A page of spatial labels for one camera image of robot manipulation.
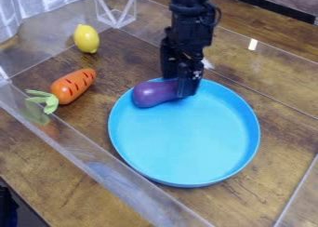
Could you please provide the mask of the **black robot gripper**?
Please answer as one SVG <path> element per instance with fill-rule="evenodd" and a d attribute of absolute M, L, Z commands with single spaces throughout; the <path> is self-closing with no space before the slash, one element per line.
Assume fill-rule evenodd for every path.
<path fill-rule="evenodd" d="M 203 49 L 211 46 L 214 28 L 220 20 L 220 9 L 203 1 L 191 6 L 171 3 L 171 25 L 160 43 L 160 67 L 166 79 L 178 75 L 178 97 L 196 94 L 203 78 Z"/>

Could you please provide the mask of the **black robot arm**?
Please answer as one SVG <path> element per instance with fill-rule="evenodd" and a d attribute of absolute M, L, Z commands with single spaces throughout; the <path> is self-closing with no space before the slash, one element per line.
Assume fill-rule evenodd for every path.
<path fill-rule="evenodd" d="M 203 49 L 211 46 L 220 9 L 210 0 L 170 0 L 171 24 L 160 42 L 164 78 L 176 79 L 176 97 L 196 93 L 203 78 Z"/>

